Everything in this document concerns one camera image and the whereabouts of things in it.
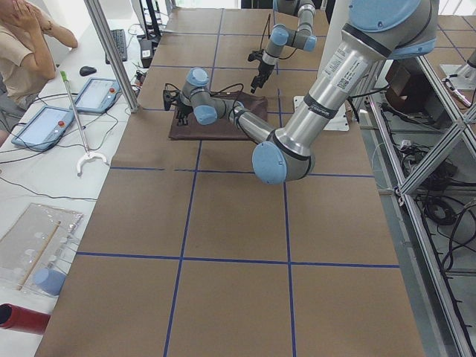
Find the white table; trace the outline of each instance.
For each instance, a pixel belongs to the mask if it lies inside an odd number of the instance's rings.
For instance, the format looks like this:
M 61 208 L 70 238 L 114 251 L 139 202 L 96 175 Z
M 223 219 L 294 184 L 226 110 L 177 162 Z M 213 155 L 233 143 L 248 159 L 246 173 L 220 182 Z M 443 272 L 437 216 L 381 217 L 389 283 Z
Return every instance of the white table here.
M 129 41 L 129 39 L 134 36 L 128 34 L 128 29 L 136 22 L 133 17 L 131 20 L 111 20 L 109 21 L 109 27 L 111 29 L 123 28 L 126 31 Z M 134 33 L 138 30 L 140 31 L 140 28 L 134 26 L 131 32 Z M 136 65 L 140 62 L 140 46 L 136 38 L 132 38 L 128 43 L 129 60 L 124 63 L 124 66 L 129 78 L 132 79 L 137 69 Z M 60 71 L 67 73 L 71 90 L 76 93 L 90 77 L 114 78 L 111 66 L 105 64 L 104 51 L 92 25 L 81 36 L 79 44 L 79 47 L 72 50 L 65 58 L 58 68 L 57 77 L 46 85 L 40 93 L 40 97 L 65 93 L 65 86 L 62 82 Z M 81 77 L 79 70 L 84 65 L 95 67 L 97 73 L 88 77 Z M 69 101 L 66 96 L 47 99 L 45 101 L 51 106 L 69 107 Z M 20 122 L 28 122 L 43 106 L 44 103 L 42 102 L 33 104 Z M 106 136 L 106 140 L 98 152 L 106 155 L 110 163 L 112 156 L 118 148 L 120 138 L 126 128 L 130 114 L 127 103 L 123 97 L 120 97 L 116 104 L 109 110 L 109 114 L 117 118 L 118 124 Z M 83 124 L 91 123 L 95 118 L 96 116 L 92 115 L 81 115 Z M 97 147 L 103 140 L 105 133 L 114 124 L 114 118 L 103 115 L 94 123 L 87 126 L 85 134 L 90 147 Z M 70 128 L 68 128 L 66 134 L 76 128 L 76 123 L 73 123 Z M 17 127 L 15 132 L 18 132 L 20 129 L 21 128 Z M 59 144 L 67 146 L 71 144 L 81 144 L 81 142 L 80 133 L 75 131 L 62 138 Z M 0 148 L 0 152 L 15 148 L 9 139 Z M 109 167 L 101 160 L 90 161 L 83 165 L 83 174 L 81 177 L 78 177 L 76 163 L 84 154 L 82 147 L 54 147 L 44 154 L 25 161 L 2 164 L 2 162 L 5 161 L 23 158 L 33 154 L 35 154 L 35 152 L 28 149 L 0 153 L 0 177 L 50 196 L 98 197 Z M 21 187 L 0 181 L 0 237 L 7 233 L 8 229 L 14 225 L 15 221 L 32 202 L 83 213 L 83 219 L 74 234 L 77 238 L 83 235 L 95 204 L 95 202 L 85 200 L 39 197 L 27 192 Z M 57 299 L 55 297 L 43 297 L 31 292 L 18 292 L 5 288 L 2 286 L 2 282 L 0 282 L 0 303 L 12 303 L 36 311 L 51 313 L 56 301 Z M 41 338 L 42 336 L 38 335 L 0 329 L 1 355 L 31 357 L 35 354 Z

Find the beige shirt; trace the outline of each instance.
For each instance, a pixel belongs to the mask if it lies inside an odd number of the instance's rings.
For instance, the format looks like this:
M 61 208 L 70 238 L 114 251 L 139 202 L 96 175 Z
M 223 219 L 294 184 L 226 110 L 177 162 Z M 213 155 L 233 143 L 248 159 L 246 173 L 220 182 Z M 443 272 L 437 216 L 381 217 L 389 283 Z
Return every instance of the beige shirt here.
M 0 73 L 7 87 L 8 97 L 16 103 L 27 95 L 39 93 L 48 81 L 20 66 L 25 56 L 32 54 L 33 50 L 28 33 L 0 20 Z

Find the wooden stick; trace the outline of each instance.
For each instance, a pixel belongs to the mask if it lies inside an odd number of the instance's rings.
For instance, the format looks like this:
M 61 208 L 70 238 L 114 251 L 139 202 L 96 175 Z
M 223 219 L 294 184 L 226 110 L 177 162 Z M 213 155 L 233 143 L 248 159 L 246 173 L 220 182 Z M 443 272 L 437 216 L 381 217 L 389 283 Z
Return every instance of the wooden stick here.
M 52 232 L 50 233 L 50 235 L 48 236 L 48 238 L 46 239 L 46 241 L 43 243 L 43 246 L 42 248 L 38 251 L 38 254 L 36 255 L 35 257 L 35 260 L 31 263 L 31 267 L 28 269 L 27 273 L 25 274 L 25 276 L 22 278 L 22 281 L 20 281 L 18 283 L 18 286 L 16 287 L 16 290 L 22 290 L 24 284 L 27 282 L 28 278 L 30 277 L 31 275 L 31 272 L 33 271 L 33 269 L 35 269 L 35 266 L 36 264 L 38 263 L 39 261 L 39 258 L 42 257 L 43 253 L 45 253 L 45 249 L 46 247 L 48 247 L 48 244 L 50 244 L 50 241 L 53 239 L 53 236 L 56 234 L 58 228 L 60 227 L 61 225 L 61 221 L 58 221 L 56 223 L 56 225 L 54 226 Z

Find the blue cup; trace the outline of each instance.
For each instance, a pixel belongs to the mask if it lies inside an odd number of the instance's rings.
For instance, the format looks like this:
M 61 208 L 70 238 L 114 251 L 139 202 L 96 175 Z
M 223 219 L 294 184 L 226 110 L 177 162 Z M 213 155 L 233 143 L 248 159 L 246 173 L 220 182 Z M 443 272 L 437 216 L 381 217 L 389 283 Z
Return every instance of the blue cup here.
M 53 296 L 60 294 L 65 279 L 66 275 L 62 272 L 48 268 L 41 268 L 33 276 L 33 282 L 44 292 Z

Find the person's hand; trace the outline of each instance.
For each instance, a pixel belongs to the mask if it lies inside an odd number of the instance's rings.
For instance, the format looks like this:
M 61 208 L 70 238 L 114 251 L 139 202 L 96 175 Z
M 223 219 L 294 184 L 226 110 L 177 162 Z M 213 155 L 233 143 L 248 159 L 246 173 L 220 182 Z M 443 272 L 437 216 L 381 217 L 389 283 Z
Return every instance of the person's hand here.
M 25 0 L 13 0 L 13 14 L 7 19 L 7 22 L 27 32 L 39 28 L 35 14 L 30 10 Z
M 36 17 L 36 19 L 38 20 L 39 26 L 42 30 L 51 27 L 50 21 L 43 16 L 43 13 L 38 7 L 28 3 L 27 3 L 27 7 L 28 9 L 30 9 L 30 12 L 32 12 L 33 15 Z

